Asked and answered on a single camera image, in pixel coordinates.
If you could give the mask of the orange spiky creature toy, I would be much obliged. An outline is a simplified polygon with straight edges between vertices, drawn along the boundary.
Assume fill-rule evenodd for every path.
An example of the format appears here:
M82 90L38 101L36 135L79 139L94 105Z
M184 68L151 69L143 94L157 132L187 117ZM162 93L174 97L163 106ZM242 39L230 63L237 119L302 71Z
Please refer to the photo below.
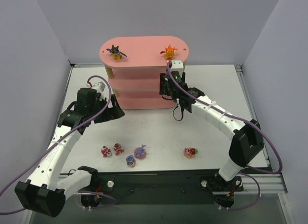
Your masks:
M178 48L172 47L170 44L165 48L164 51L161 51L160 54L163 54L164 57L167 60L172 60L175 56L175 51L177 51Z

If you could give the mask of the black bat creature toy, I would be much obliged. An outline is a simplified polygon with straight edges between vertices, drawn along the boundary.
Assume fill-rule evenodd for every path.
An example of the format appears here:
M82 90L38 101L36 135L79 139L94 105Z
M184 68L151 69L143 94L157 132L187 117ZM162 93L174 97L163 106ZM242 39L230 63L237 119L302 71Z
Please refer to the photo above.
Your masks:
M119 46L112 45L111 48L106 48L106 50L112 55L115 60L120 60L122 56L127 57L126 54L119 50Z

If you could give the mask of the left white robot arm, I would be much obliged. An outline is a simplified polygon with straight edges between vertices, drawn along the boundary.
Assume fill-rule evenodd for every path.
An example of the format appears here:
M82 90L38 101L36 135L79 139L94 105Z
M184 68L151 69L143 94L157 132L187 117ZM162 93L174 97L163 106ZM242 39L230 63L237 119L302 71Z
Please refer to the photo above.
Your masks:
M56 217L73 194L99 188L98 171L87 166L79 167L61 181L58 178L72 148L92 122L103 123L124 115L114 94L107 99L100 88L79 89L77 99L59 117L47 155L26 182L15 186L23 208Z

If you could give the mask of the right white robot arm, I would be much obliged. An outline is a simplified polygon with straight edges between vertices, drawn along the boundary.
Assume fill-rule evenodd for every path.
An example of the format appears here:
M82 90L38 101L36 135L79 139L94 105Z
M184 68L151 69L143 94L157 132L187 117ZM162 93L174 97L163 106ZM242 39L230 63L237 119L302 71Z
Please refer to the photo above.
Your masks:
M244 122L236 119L201 90L189 88L185 83L185 75L181 76L178 71L160 74L159 94L175 102L182 114L186 110L204 118L231 141L228 161L218 171L224 181L233 180L263 150L263 137L256 130L259 128L256 120Z

